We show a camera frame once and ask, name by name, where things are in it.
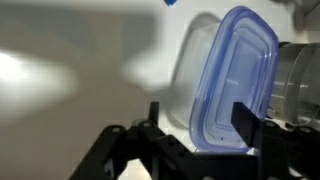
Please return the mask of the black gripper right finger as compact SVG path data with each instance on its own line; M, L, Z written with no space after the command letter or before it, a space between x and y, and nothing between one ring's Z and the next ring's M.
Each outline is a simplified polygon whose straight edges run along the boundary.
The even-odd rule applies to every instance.
M231 123L248 147L258 150L265 148L264 122L242 102L233 104Z

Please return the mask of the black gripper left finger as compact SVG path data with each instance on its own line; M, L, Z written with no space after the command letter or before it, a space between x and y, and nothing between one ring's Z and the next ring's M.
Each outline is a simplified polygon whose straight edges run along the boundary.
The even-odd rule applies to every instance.
M187 148L173 135L165 134L159 127L159 102L151 102L146 119L135 120L138 138L152 154L165 157L186 157Z

